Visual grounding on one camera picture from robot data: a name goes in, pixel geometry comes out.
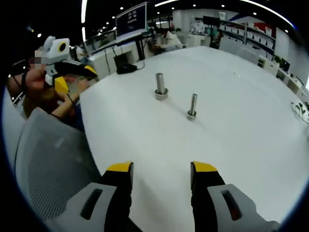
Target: monitor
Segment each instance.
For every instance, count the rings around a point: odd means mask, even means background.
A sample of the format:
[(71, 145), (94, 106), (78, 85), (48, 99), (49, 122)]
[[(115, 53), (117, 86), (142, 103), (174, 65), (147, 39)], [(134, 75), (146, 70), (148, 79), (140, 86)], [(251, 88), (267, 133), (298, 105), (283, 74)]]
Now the monitor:
[(203, 23), (206, 25), (220, 26), (220, 19), (215, 17), (203, 16)]
[(142, 33), (147, 29), (147, 3), (141, 3), (116, 16), (117, 37)]
[(287, 72), (287, 71), (289, 71), (290, 63), (287, 62), (285, 59), (282, 59), (282, 62), (281, 62), (281, 64), (280, 64), (280, 68), (281, 68), (283, 71)]

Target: white table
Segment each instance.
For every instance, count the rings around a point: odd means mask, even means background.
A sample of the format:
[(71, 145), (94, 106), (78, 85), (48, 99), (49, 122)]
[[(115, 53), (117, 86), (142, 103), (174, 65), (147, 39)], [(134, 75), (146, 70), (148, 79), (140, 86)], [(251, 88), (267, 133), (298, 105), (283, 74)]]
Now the white table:
[[(157, 101), (162, 72), (169, 98)], [(192, 93), (197, 118), (188, 121)], [(297, 96), (260, 67), (223, 51), (196, 47), (113, 74), (81, 95), (86, 136), (103, 174), (135, 163), (130, 218), (142, 231), (193, 232), (190, 162), (214, 165), (257, 206), (282, 222), (309, 174), (309, 127)]]

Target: chair backrest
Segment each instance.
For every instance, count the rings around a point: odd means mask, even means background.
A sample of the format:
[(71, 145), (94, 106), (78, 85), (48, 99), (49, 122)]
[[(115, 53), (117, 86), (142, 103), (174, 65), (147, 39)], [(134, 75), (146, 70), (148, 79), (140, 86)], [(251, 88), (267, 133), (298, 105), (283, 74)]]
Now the chair backrest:
[(258, 61), (259, 61), (259, 56), (256, 52), (251, 51), (250, 49), (242, 46), (240, 47), (240, 49), (238, 50), (237, 56), (246, 59), (247, 61), (257, 65)]
[(201, 41), (201, 45), (209, 47), (210, 44), (211, 44), (211, 37), (208, 34), (206, 34), (205, 39), (203, 41)]
[(25, 123), (15, 173), (28, 203), (44, 220), (63, 213), (68, 199), (100, 178), (85, 134), (39, 109)]
[(189, 36), (188, 32), (178, 31), (176, 33), (176, 35), (177, 35), (178, 39), (180, 40), (180, 42), (182, 44), (186, 44), (187, 43), (188, 36)]
[(2, 102), (2, 134), (9, 165), (14, 173), (16, 152), (25, 120), (13, 106), (11, 96), (5, 88)]
[(227, 37), (222, 37), (220, 41), (219, 50), (236, 55), (242, 44), (234, 40), (230, 40)]
[(265, 59), (263, 69), (273, 74), (274, 76), (277, 76), (279, 65), (276, 65), (268, 59)]

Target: metal peg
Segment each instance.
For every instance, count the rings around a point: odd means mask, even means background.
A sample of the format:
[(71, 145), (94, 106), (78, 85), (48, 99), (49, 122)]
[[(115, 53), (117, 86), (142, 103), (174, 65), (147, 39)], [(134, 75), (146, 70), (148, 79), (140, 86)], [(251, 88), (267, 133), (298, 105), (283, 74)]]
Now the metal peg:
[(188, 111), (188, 119), (189, 120), (194, 120), (197, 116), (197, 113), (195, 111), (195, 107), (197, 105), (197, 94), (192, 95), (192, 100), (191, 100), (191, 107), (190, 110)]
[(155, 75), (156, 83), (157, 83), (157, 90), (155, 91), (155, 98), (157, 100), (164, 100), (168, 97), (168, 89), (164, 86), (164, 78), (163, 73), (157, 73)]

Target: person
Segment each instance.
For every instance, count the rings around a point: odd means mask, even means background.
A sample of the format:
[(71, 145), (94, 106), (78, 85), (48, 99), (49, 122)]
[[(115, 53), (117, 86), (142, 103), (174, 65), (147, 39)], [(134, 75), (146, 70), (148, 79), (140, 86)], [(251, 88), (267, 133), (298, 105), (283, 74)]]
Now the person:
[(183, 48), (183, 44), (178, 37), (171, 33), (169, 29), (156, 29), (156, 32), (161, 35), (160, 38), (158, 38), (157, 41), (152, 40), (148, 43), (150, 50), (154, 52), (155, 55)]
[(196, 35), (205, 35), (205, 24), (200, 18), (195, 18), (195, 23), (191, 32)]
[(88, 54), (84, 52), (82, 42), (80, 42), (80, 44), (76, 46), (76, 56), (82, 64), (89, 65), (89, 61), (87, 58)]
[(214, 32), (214, 36), (212, 38), (212, 42), (210, 44), (211, 48), (219, 49), (221, 38), (223, 37), (222, 31), (219, 29)]
[[(45, 64), (38, 62), (39, 55), (38, 51), (35, 51), (35, 56), (31, 55), (29, 71), (9, 78), (8, 90), (25, 92), (23, 108), (27, 118), (35, 108), (39, 107), (62, 122), (84, 131), (81, 109), (79, 106), (75, 106), (75, 103), (78, 101), (79, 95), (89, 87), (88, 81), (82, 80), (77, 83), (77, 93), (71, 95), (57, 93), (54, 87), (45, 82)], [(75, 81), (75, 78), (70, 76), (64, 76), (64, 79), (70, 83)]]

